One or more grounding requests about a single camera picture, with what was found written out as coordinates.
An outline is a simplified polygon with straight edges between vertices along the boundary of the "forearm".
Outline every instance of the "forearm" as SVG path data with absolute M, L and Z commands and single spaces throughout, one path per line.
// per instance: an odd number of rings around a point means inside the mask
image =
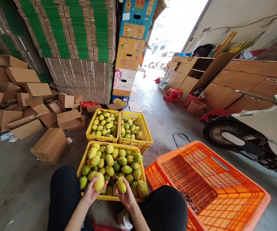
M 90 205 L 88 204 L 87 198 L 82 197 L 72 214 L 65 231 L 80 231 L 89 207 Z
M 136 202 L 129 209 L 129 213 L 136 231 L 150 231 L 145 218 L 143 217 L 143 214 Z

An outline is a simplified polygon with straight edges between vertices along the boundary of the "car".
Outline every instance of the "car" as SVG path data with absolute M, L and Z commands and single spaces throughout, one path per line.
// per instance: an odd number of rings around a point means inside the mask
M 152 54 L 149 58 L 147 58 L 144 62 L 144 66 L 148 66 L 150 68 L 162 68 L 166 66 L 166 64 L 172 60 L 175 52 L 171 51 L 159 51 Z

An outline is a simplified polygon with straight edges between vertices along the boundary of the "pink basket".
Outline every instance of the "pink basket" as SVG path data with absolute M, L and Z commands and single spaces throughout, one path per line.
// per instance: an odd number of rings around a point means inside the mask
M 206 104 L 200 101 L 192 100 L 190 105 L 187 108 L 187 111 L 191 113 L 197 113 L 198 111 L 202 110 L 204 107 L 206 107 Z
M 183 100 L 183 105 L 185 107 L 188 107 L 192 100 L 201 101 L 203 98 L 201 97 L 195 97 L 191 95 L 192 93 L 188 93 L 187 97 Z

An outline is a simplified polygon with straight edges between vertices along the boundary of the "black pants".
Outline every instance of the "black pants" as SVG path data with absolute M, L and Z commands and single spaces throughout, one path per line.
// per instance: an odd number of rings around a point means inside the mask
M 53 174 L 50 198 L 48 231 L 64 231 L 82 198 L 80 181 L 72 166 L 62 166 Z M 139 205 L 151 231 L 186 230 L 187 204 L 175 188 L 162 186 L 150 193 L 145 203 Z M 85 219 L 81 230 L 94 229 Z

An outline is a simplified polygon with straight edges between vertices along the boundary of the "plastic bottle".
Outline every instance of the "plastic bottle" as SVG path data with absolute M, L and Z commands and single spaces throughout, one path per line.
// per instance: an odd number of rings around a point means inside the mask
M 159 83 L 158 87 L 161 89 L 164 89 L 170 79 L 170 73 L 171 73 L 171 69 L 168 70 L 167 74 L 162 78 L 161 82 Z

